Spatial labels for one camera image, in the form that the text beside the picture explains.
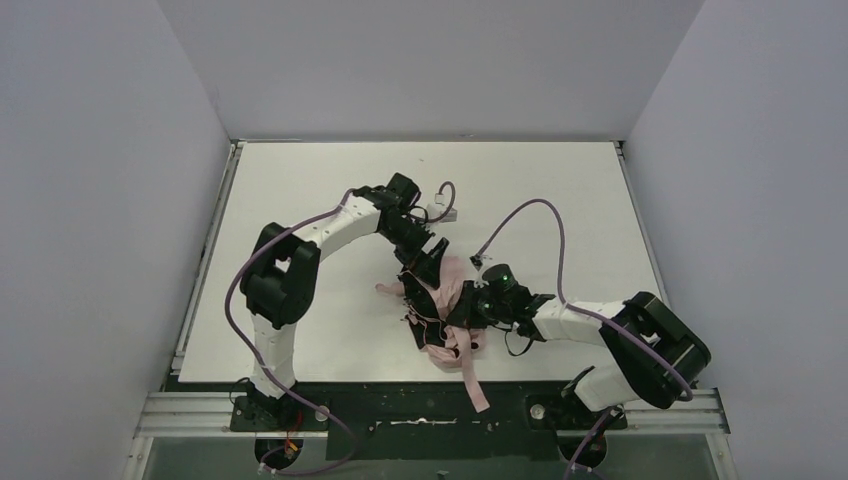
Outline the pink folding umbrella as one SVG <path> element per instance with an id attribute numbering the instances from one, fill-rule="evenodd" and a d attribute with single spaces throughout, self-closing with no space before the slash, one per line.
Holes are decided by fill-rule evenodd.
<path id="1" fill-rule="evenodd" d="M 466 263 L 456 256 L 441 262 L 440 286 L 431 288 L 404 270 L 397 280 L 378 283 L 375 291 L 404 303 L 406 321 L 419 351 L 445 372 L 459 372 L 472 408 L 482 413 L 490 408 L 474 370 L 475 353 L 486 346 L 483 329 L 469 329 L 448 323 L 448 317 L 458 306 L 467 280 Z"/>

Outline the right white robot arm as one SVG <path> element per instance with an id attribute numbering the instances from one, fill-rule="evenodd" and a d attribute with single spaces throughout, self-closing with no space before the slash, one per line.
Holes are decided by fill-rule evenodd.
<path id="1" fill-rule="evenodd" d="M 606 348 L 612 363 L 592 366 L 572 382 L 573 394 L 592 412 L 634 400 L 659 409 L 689 401 L 693 382 L 712 360 L 706 344 L 650 292 L 612 302 L 566 303 L 532 292 L 506 264 L 465 282 L 447 322 L 472 329 L 507 324 L 535 342 Z"/>

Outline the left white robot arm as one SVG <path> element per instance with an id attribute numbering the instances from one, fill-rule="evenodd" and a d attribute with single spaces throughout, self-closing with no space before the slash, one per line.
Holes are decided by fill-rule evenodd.
<path id="1" fill-rule="evenodd" d="M 431 228 L 455 220 L 456 190 L 444 182 L 416 215 L 420 195 L 411 179 L 396 173 L 385 185 L 346 191 L 326 213 L 292 227 L 270 223 L 262 229 L 225 297 L 230 301 L 240 291 L 252 315 L 254 336 L 244 341 L 255 359 L 251 383 L 256 391 L 272 400 L 289 394 L 295 383 L 296 324 L 313 302 L 320 264 L 361 237 L 378 234 L 391 243 L 401 265 L 401 296 L 416 310 L 436 312 L 432 296 L 446 282 L 442 273 L 449 242 L 437 239 Z"/>

